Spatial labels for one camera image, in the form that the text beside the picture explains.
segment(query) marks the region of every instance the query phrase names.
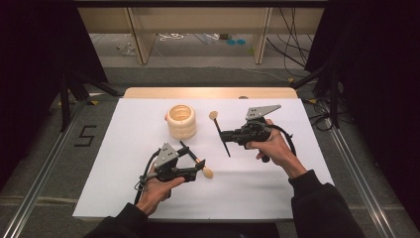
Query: metal rail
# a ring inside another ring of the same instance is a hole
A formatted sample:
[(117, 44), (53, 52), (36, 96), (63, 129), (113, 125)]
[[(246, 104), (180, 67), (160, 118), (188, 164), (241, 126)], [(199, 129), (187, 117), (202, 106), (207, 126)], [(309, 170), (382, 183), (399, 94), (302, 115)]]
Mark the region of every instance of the metal rail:
[(58, 160), (63, 146), (65, 145), (65, 142), (68, 138), (68, 135), (71, 132), (74, 122), (76, 121), (80, 111), (83, 109), (85, 104), (85, 101), (76, 102), (69, 124), (63, 132), (59, 133), (58, 138), (56, 139), (49, 156), (44, 162), (43, 167), (38, 173), (31, 188), (29, 189), (24, 200), (22, 201), (19, 209), (16, 211), (15, 215), (11, 219), (9, 226), (3, 235), (3, 238), (16, 238), (19, 237), (19, 235), (21, 234), (26, 222), (28, 221), (29, 216), (31, 215), (32, 210), (35, 207), (35, 204), (37, 203), (38, 197), (42, 193), (43, 188), (47, 183), (50, 174), (53, 171), (56, 161)]
[[(326, 120), (326, 123), (328, 124), (328, 126), (332, 125), (330, 119)], [(331, 133), (340, 151), (340, 154), (343, 157), (346, 167), (349, 170), (356, 187), (358, 188), (359, 194), (361, 195), (362, 200), (365, 203), (367, 211), (369, 212), (370, 217), (374, 225), (376, 226), (376, 230), (378, 231), (380, 237), (396, 237), (394, 232), (392, 231), (392, 228), (390, 227), (386, 214), (383, 212), (379, 202), (373, 195), (373, 192), (371, 191), (367, 180), (365, 179), (361, 169), (358, 166), (358, 163), (353, 157), (353, 154), (349, 146), (347, 145), (346, 140), (344, 139), (343, 134), (341, 133), (341, 130), (333, 126), (331, 129)]]

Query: white tabletop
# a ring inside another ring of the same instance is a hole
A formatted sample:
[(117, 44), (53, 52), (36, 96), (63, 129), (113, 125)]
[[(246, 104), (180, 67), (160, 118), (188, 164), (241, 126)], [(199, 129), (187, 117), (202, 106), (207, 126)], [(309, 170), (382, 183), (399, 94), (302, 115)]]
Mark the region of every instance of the white tabletop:
[[(292, 218), (293, 190), (282, 168), (257, 161), (257, 151), (227, 143), (231, 158), (208, 118), (218, 111), (222, 131), (246, 123), (249, 107), (280, 104), (266, 119), (293, 135), (297, 157), (313, 169), (321, 182), (333, 183), (300, 99), (120, 99), (102, 142), (95, 164), (73, 216), (97, 219), (115, 216), (127, 202), (134, 202), (135, 184), (147, 161), (164, 142), (176, 150), (179, 142), (170, 137), (163, 117), (177, 104), (196, 112), (197, 133), (184, 143), (214, 172), (212, 179), (200, 172), (196, 181), (172, 190), (150, 219), (162, 221), (261, 221)], [(179, 168), (194, 167), (185, 155)]]

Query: floor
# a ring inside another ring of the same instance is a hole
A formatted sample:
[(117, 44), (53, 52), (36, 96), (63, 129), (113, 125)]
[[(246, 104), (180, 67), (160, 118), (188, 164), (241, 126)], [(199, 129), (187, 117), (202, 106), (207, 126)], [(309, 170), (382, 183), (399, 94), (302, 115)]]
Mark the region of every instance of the floor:
[[(234, 45), (227, 44), (226, 40), (214, 40), (198, 34), (163, 35), (166, 38), (157, 37), (148, 63), (139, 65), (133, 51), (127, 48), (130, 46), (130, 36), (92, 34), (92, 43), (105, 68), (109, 84), (123, 92), (129, 86), (139, 85), (133, 78), (136, 78), (136, 73), (140, 71), (148, 73), (147, 78), (154, 78), (150, 84), (168, 83), (171, 79), (180, 81), (180, 73), (185, 77), (191, 76), (191, 73), (200, 73), (200, 76), (193, 75), (197, 76), (197, 80), (205, 80), (203, 78), (209, 73), (220, 72), (221, 78), (217, 80), (221, 83), (224, 80), (223, 73), (230, 73), (231, 77), (238, 77), (235, 78), (237, 82), (243, 78), (244, 82), (256, 80), (260, 84), (278, 83), (279, 86), (287, 86), (290, 81), (299, 80), (301, 76), (308, 74), (301, 65), (304, 64), (301, 53), (307, 56), (307, 52), (293, 47), (286, 48), (283, 41), (287, 42), (288, 36), (269, 36), (277, 50), (267, 44), (262, 64), (255, 64), (250, 47), (251, 39), (247, 35), (232, 35)], [(300, 48), (309, 51), (312, 38), (313, 36), (298, 36)], [(292, 59), (285, 58), (278, 50), (287, 50)], [(187, 80), (185, 83), (199, 84), (201, 81)], [(314, 82), (311, 82), (299, 88), (298, 96), (302, 99), (312, 98), (313, 85)], [(40, 187), (40, 194), (36, 195), (36, 203), (30, 209), (27, 219), (21, 221), (24, 226), (18, 232), (19, 236), (81, 237), (97, 225), (97, 222), (77, 220), (71, 214), (95, 161), (118, 98), (104, 94), (89, 85), (86, 87), (92, 96), (90, 100), (94, 103), (72, 104), (72, 111), (76, 112), (72, 117), (73, 124), (71, 130), (62, 137), (59, 132), (61, 119), (57, 99), (52, 104), (51, 116), (40, 130), (39, 140), (34, 142), (31, 153), (16, 168), (0, 192), (1, 232), (6, 232), (9, 222), (25, 201), (24, 198), (31, 190), (34, 180), (48, 160), (51, 160), (52, 169), (47, 174), (46, 183)], [(319, 111), (321, 106), (328, 108), (328, 102), (319, 99), (318, 106), (304, 104), (309, 118), (322, 113)], [(341, 110), (346, 110), (345, 104), (341, 104)], [(419, 231), (389, 187), (380, 168), (374, 165), (374, 159), (357, 125), (352, 123), (351, 116), (344, 114), (340, 117), (339, 130), (322, 130), (328, 128), (328, 120), (312, 122), (314, 134), (334, 183), (366, 236), (420, 237)], [(89, 142), (89, 139), (80, 138), (82, 130), (88, 135), (93, 135), (94, 139)], [(60, 142), (62, 147), (58, 147), (57, 142)], [(360, 177), (363, 178), (362, 182), (355, 179)], [(384, 218), (374, 217), (379, 212), (384, 214)], [(381, 222), (384, 221), (388, 223), (381, 227)], [(297, 237), (292, 220), (278, 221), (276, 226), (280, 237)]]

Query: black sleeve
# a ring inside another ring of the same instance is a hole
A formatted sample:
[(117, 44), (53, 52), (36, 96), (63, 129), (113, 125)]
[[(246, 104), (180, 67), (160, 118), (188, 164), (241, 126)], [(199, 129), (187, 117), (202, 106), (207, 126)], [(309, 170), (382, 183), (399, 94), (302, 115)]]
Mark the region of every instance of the black sleeve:
[(135, 205), (127, 203), (116, 217), (108, 216), (85, 238), (141, 238), (148, 217)]
[(337, 189), (318, 181), (314, 171), (289, 182), (294, 188), (291, 206), (299, 238), (365, 237)]

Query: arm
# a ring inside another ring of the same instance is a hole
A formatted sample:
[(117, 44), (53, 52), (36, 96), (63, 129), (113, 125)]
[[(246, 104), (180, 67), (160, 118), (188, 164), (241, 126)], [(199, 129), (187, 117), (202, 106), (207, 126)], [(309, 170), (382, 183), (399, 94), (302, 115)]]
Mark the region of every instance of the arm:
[(294, 196), (291, 199), (297, 234), (302, 237), (365, 237), (346, 202), (329, 183), (318, 181), (290, 152), (281, 133), (272, 130), (265, 142), (249, 142), (248, 149), (260, 149), (257, 159), (267, 155), (289, 176)]
[(161, 201), (166, 200), (172, 188), (184, 181), (184, 178), (176, 178), (168, 182), (161, 182), (156, 178), (148, 180), (147, 189), (143, 191), (136, 205), (127, 203), (116, 217), (106, 217), (85, 238), (144, 237), (143, 231), (149, 215), (157, 210)]

